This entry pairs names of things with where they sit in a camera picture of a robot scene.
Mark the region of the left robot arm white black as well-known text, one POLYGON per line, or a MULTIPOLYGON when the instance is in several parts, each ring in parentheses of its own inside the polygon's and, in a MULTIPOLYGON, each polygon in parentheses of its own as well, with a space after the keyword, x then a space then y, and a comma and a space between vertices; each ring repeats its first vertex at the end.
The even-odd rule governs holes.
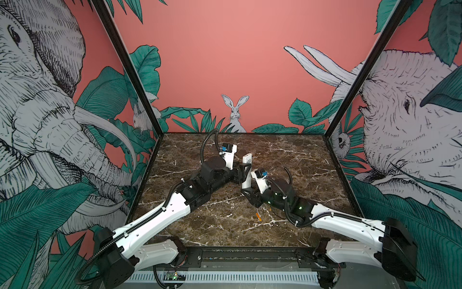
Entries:
POLYGON ((101 282, 114 289, 135 272, 157 264, 179 266, 186 257, 186 247, 178 238, 149 244, 148 241, 175 221, 207 203, 211 195, 229 182, 250 188, 251 154, 242 163, 228 168, 222 157, 205 161, 187 180, 169 191, 166 200, 137 220, 114 231, 103 229, 96 235, 95 253, 78 271, 77 285, 101 282))

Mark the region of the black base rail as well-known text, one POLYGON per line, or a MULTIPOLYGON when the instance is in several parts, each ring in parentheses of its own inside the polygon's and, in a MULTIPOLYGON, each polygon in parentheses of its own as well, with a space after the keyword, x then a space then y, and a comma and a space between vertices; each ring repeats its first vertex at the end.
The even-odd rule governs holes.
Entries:
POLYGON ((225 247, 187 246, 171 263, 162 267, 199 268, 212 263, 294 263, 300 269, 344 269, 344 263, 329 261, 313 247, 225 247))

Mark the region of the small green circuit board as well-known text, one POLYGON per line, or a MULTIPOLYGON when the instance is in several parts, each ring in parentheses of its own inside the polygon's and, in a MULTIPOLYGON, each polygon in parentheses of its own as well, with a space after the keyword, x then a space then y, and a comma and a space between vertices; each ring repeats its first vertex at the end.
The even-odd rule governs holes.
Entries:
POLYGON ((184 282, 185 280, 185 272, 166 272, 164 275, 164 282, 184 282))

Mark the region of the black frame post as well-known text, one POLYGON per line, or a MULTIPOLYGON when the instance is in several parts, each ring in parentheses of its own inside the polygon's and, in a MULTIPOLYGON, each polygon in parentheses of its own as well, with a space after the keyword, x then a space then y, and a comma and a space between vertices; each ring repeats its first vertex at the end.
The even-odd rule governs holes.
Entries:
POLYGON ((164 136, 164 133, 162 132, 160 124, 152 110, 151 103, 149 102, 146 95, 146 91, 144 90, 140 77, 134 67, 129 53, 127 52, 126 46, 119 34, 119 31, 113 21, 113 17, 110 13, 110 10, 108 9, 106 1, 92 0, 91 2, 97 12, 99 19, 101 20, 101 23, 105 31, 107 32, 107 35, 111 43, 113 44, 113 47, 123 65, 125 72, 129 77, 131 84, 134 87, 134 90, 138 98, 140 99, 145 109, 145 112, 148 115, 148 118, 150 120, 150 123, 154 129, 156 136, 162 138, 164 136))
POLYGON ((388 17, 385 26, 383 27, 379 38, 375 42, 372 50, 370 51, 367 59, 365 60, 362 69, 360 70, 358 76, 354 80, 354 83, 351 85, 348 93, 346 94, 345 99, 342 101, 341 106, 338 112, 335 114, 332 123, 329 125, 327 131, 324 134, 324 138, 331 138, 334 129, 338 126, 343 115, 350 107, 351 103, 359 93, 359 89, 367 79, 369 73, 374 68, 376 62, 378 61, 381 53, 384 51, 386 45, 390 41, 394 32, 399 26, 402 18, 412 4, 412 0, 401 0, 397 1, 393 10, 391 11, 390 16, 388 17))

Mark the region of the white remote control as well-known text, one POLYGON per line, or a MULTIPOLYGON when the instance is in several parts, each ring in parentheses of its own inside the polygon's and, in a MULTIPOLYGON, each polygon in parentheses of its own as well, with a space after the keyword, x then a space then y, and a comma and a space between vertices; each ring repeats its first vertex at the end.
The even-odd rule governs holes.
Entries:
POLYGON ((241 184, 242 189, 249 189, 251 187, 251 163, 252 154, 248 153, 243 156, 243 170, 244 170, 244 181, 241 184))

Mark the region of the right black frame post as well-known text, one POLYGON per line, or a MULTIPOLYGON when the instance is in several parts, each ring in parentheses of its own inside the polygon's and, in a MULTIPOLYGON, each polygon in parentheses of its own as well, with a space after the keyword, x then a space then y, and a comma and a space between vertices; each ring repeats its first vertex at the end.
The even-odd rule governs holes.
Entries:
POLYGON ((342 101, 341 106, 338 112, 335 114, 332 123, 329 125, 327 131, 324 134, 324 138, 331 138, 334 129, 338 126, 343 115, 350 107, 351 103, 359 93, 359 89, 367 79, 369 73, 374 68, 376 62, 378 61, 381 53, 384 51, 386 45, 390 41, 394 32, 399 26, 402 18, 412 4, 412 0, 401 0, 397 1, 393 10, 391 11, 390 16, 388 17, 385 26, 383 27, 379 38, 375 42, 372 50, 370 51, 367 59, 365 60, 362 69, 360 70, 358 76, 354 80, 354 83, 351 85, 348 93, 346 94, 345 99, 342 101))

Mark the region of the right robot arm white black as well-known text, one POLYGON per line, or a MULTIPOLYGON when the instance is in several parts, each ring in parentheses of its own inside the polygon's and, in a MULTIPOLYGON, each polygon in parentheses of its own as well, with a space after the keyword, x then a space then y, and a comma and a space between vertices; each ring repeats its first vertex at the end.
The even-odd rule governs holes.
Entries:
POLYGON ((317 258, 377 266, 403 281, 416 281, 418 246, 398 219, 360 218, 297 196, 292 184, 284 179, 262 177, 255 180, 255 188, 249 179, 241 184, 242 194, 255 207, 268 204, 283 211, 285 219, 296 228, 318 228, 351 239, 345 243, 322 241, 315 253, 317 258))

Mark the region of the left black frame post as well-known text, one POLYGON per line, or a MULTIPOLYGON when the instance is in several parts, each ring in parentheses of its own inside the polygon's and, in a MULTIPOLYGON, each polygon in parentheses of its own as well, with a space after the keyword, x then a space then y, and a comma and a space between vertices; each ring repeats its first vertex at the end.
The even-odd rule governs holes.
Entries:
POLYGON ((152 110, 151 103, 149 102, 146 95, 146 91, 144 90, 140 77, 134 67, 129 53, 127 52, 126 46, 119 34, 119 31, 113 21, 113 17, 110 13, 110 10, 108 9, 106 1, 92 0, 91 2, 97 12, 99 19, 101 20, 101 23, 105 31, 107 32, 107 35, 111 43, 113 44, 113 47, 123 65, 125 72, 129 77, 131 84, 134 87, 134 90, 138 98, 140 99, 145 109, 145 112, 148 115, 148 118, 150 120, 150 123, 154 129, 156 136, 162 138, 164 136, 164 133, 162 132, 160 124, 152 110))

